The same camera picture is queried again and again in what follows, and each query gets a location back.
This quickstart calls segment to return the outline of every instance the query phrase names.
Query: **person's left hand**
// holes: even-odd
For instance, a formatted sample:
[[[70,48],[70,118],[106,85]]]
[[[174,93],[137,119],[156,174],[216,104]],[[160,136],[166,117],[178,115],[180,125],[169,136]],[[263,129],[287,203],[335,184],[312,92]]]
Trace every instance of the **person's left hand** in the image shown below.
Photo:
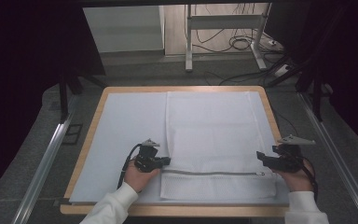
[[[156,175],[159,174],[159,169],[155,169],[150,173],[143,173],[138,170],[134,164],[134,160],[130,161],[126,174],[124,175],[124,182],[130,185],[136,192],[141,192],[147,183]]]

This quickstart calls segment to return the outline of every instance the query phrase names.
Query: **folded white fabric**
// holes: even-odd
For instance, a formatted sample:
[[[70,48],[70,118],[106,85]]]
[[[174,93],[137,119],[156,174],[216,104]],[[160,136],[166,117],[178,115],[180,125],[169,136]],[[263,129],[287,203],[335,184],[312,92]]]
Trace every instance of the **folded white fabric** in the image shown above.
[[[172,162],[162,172],[161,198],[275,195],[275,174],[256,158],[275,144],[258,92],[169,92],[166,131]]]

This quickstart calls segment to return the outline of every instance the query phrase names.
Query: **gray carpet floor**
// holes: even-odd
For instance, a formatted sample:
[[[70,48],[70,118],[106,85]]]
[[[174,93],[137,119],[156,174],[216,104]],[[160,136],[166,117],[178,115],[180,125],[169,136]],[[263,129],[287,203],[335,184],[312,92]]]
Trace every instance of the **gray carpet floor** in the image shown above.
[[[230,57],[195,57],[194,71],[185,71],[183,58],[161,58],[155,61],[121,58],[115,63],[115,56],[104,55],[106,76],[95,76],[109,86],[208,86],[219,85],[228,77],[257,72],[255,60],[250,55]],[[236,82],[222,85],[262,85],[274,77],[246,75]],[[65,136],[58,154],[48,173],[32,214],[27,223],[79,223],[84,216],[67,216],[60,212],[60,202],[66,191],[78,154],[89,129],[95,108],[103,89],[84,78],[80,78],[83,92],[71,125],[81,126],[78,139]],[[303,146],[302,152],[316,168],[320,193],[318,206],[327,213],[330,223],[358,223],[358,209],[348,193],[326,148],[312,126],[295,90],[296,77],[280,85],[266,89],[268,99],[275,112],[282,136],[297,135],[315,140],[316,146]],[[25,191],[41,161],[51,136],[60,120],[59,89],[54,86],[45,91],[43,106],[33,129],[25,139],[18,155],[0,180],[0,224],[10,223],[15,216]],[[339,148],[343,160],[349,166],[358,182],[358,136],[340,118],[328,103],[322,100],[324,125]],[[129,217],[126,223],[283,223],[282,218],[145,218]]]

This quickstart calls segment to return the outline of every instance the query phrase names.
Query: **desk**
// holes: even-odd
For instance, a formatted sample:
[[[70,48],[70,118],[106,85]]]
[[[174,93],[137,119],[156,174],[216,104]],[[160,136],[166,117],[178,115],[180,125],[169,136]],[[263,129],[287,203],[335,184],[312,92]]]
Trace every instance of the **desk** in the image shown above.
[[[204,86],[188,86],[188,87],[109,87],[103,91],[103,95],[98,104],[94,117],[92,119],[89,132],[80,152],[76,163],[75,170],[72,174],[71,180],[68,184],[67,191],[64,198],[69,199],[74,190],[76,181],[83,169],[85,160],[88,156],[91,142],[94,137],[98,122],[103,113],[103,108],[109,93],[118,92],[164,92],[164,91],[258,91],[265,108],[268,123],[271,127],[272,134],[275,140],[280,139],[277,124],[269,106],[269,100],[263,88],[258,86],[243,86],[243,87],[204,87]],[[64,214],[87,214],[93,204],[62,204],[61,212]],[[254,204],[213,204],[213,205],[194,205],[194,204],[180,204],[180,205],[133,205],[130,210],[130,216],[136,217],[283,217],[287,211],[287,204],[273,204],[273,205],[254,205]]]

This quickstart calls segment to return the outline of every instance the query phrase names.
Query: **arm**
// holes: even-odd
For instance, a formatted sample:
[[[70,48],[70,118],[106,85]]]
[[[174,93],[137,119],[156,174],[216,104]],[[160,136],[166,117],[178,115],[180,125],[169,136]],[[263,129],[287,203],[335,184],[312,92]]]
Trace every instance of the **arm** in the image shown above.
[[[107,193],[97,202],[80,224],[123,223],[128,216],[131,204],[138,199],[137,192],[144,189],[149,180],[158,173],[159,170],[142,173],[131,161],[121,187],[114,193]]]
[[[306,168],[312,172],[311,166],[304,161]],[[286,224],[328,224],[327,214],[321,212],[316,205],[313,186],[304,171],[290,174],[273,170],[281,175],[290,189],[289,211],[284,216]]]

